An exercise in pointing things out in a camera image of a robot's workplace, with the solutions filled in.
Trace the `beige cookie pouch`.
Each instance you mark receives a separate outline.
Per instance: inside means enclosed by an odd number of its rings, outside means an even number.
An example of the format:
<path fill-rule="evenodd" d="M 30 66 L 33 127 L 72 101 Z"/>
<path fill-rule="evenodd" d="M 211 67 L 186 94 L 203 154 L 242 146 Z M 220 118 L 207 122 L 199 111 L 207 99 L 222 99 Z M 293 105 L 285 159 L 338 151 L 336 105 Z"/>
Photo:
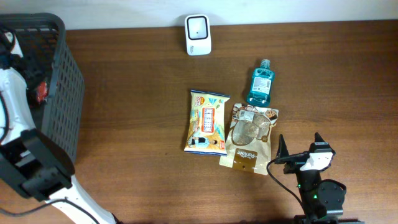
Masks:
<path fill-rule="evenodd" d="M 279 111 L 236 103 L 231 113 L 231 125 L 226 140 L 227 155 L 219 165 L 236 170 L 267 175 L 271 161 L 271 132 Z"/>

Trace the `dark red snack packet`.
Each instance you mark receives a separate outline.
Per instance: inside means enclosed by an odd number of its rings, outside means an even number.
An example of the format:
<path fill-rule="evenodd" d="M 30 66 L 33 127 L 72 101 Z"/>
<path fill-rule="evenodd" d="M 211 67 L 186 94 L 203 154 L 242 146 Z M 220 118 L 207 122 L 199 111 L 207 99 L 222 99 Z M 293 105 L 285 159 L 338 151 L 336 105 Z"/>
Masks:
<path fill-rule="evenodd" d="M 46 81 L 42 81 L 34 90 L 34 101 L 40 105 L 42 104 L 49 94 L 49 88 Z"/>

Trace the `teal mouthwash bottle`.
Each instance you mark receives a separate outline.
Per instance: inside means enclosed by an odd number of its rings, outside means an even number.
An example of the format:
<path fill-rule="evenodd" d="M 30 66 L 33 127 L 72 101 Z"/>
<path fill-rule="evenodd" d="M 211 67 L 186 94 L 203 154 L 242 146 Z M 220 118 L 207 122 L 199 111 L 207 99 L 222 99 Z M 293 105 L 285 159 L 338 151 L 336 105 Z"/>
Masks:
<path fill-rule="evenodd" d="M 246 97 L 250 105 L 266 108 L 271 102 L 271 89 L 275 73 L 271 70 L 271 61 L 263 59 L 260 67 L 252 73 L 251 87 Z"/>

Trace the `yellow snack bag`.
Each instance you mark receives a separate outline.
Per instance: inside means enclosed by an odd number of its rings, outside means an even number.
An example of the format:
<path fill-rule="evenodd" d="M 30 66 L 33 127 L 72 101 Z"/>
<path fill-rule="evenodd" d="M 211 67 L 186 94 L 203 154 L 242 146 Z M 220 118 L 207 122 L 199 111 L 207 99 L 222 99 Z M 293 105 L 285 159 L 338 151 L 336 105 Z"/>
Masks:
<path fill-rule="evenodd" d="M 184 151 L 226 156 L 224 108 L 229 95 L 191 90 L 191 110 Z"/>

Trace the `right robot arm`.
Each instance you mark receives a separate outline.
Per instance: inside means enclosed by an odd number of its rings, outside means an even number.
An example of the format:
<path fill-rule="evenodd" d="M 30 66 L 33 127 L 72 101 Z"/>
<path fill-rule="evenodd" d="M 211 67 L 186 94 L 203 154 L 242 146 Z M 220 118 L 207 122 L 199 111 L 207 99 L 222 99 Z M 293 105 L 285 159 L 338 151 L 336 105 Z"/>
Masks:
<path fill-rule="evenodd" d="M 360 220 L 344 219 L 343 204 L 346 186 L 332 179 L 322 179 L 321 173 L 331 166 L 335 151 L 319 133 L 309 150 L 289 154 L 283 135 L 279 136 L 277 154 L 272 163 L 283 164 L 284 174 L 297 178 L 298 200 L 302 215 L 294 216 L 294 223 L 361 223 Z"/>

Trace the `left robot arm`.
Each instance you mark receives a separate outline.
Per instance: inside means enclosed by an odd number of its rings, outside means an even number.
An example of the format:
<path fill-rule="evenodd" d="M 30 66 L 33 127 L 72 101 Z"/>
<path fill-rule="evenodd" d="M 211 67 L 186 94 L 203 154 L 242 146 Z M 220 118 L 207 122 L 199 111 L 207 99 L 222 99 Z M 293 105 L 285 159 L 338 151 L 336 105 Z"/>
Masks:
<path fill-rule="evenodd" d="M 1 179 L 21 197 L 41 202 L 28 211 L 1 213 L 24 217 L 53 206 L 74 223 L 119 223 L 80 185 L 68 154 L 37 129 L 29 101 L 46 90 L 45 81 L 17 34 L 1 26 Z"/>

